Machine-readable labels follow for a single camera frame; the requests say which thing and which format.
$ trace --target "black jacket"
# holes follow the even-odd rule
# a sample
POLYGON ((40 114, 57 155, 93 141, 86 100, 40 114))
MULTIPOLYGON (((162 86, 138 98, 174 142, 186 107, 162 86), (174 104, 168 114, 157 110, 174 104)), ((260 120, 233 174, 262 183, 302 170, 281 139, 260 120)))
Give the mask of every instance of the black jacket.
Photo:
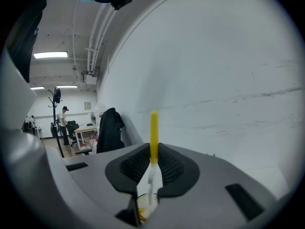
POLYGON ((121 141, 120 129, 124 123, 115 108, 108 109, 101 118, 100 134, 96 153, 108 152, 125 147, 121 141))

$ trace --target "black slot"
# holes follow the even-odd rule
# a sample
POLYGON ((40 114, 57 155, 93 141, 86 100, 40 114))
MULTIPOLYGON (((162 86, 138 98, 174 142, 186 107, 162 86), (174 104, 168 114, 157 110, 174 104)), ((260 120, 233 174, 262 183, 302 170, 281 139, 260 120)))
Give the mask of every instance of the black slot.
POLYGON ((84 162, 78 163, 78 164, 74 164, 74 165, 69 165, 66 166, 68 171, 73 171, 73 170, 78 170, 84 167, 87 167, 88 165, 84 162))
POLYGON ((248 194, 248 192, 239 184, 232 184, 225 187, 231 195, 239 209, 248 220, 263 213, 264 209, 248 194))

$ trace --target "desk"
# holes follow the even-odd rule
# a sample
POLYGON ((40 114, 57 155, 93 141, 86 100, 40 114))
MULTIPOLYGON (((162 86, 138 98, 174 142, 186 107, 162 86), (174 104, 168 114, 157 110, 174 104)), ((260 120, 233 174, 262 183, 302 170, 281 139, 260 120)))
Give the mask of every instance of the desk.
POLYGON ((39 130, 41 130, 41 138, 43 139, 42 128, 40 126, 35 128, 35 131, 37 131, 38 138, 40 139, 39 130))
POLYGON ((76 136, 76 141, 77 141, 77 145, 78 145, 78 148, 81 149, 81 145, 80 145, 80 141, 78 139, 78 133, 81 134, 81 140, 82 140, 82 143, 84 144, 84 139, 82 137, 82 133, 83 132, 90 132, 90 131, 97 131, 98 127, 96 125, 90 125, 90 126, 85 126, 85 127, 79 127, 77 128, 74 133, 75 133, 75 136, 76 136))

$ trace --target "yellow stick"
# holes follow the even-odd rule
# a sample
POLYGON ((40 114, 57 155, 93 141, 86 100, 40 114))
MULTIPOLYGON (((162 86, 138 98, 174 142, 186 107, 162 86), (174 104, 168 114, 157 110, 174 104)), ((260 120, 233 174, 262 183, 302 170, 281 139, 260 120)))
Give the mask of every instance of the yellow stick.
POLYGON ((153 110, 151 113, 151 138, 150 151, 152 164, 158 163, 158 146, 159 146, 159 131, 158 131, 158 112, 153 110))

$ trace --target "white wall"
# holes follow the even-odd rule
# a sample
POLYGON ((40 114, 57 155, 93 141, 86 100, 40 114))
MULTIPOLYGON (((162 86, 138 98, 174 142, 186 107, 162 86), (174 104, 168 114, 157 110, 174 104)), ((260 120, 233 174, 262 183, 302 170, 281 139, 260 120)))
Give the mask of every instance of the white wall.
POLYGON ((273 0, 156 5, 110 54, 98 102, 122 115, 131 144, 149 142, 156 109, 160 142, 216 154, 280 198, 304 160, 304 59, 289 18, 273 0))
MULTIPOLYGON (((52 99, 50 92, 37 92, 37 99, 31 107, 28 116, 33 115, 36 125, 42 128, 44 137, 51 137, 51 122, 53 122, 53 109, 49 108, 52 99)), ((69 111, 66 112, 67 121, 75 120, 78 125, 87 125, 91 123, 91 112, 94 112, 94 106, 97 103, 97 95, 92 92, 81 92, 75 90, 62 90, 61 102, 57 105, 56 114, 67 106, 69 111), (91 110, 85 110, 84 102, 91 102, 91 110)))

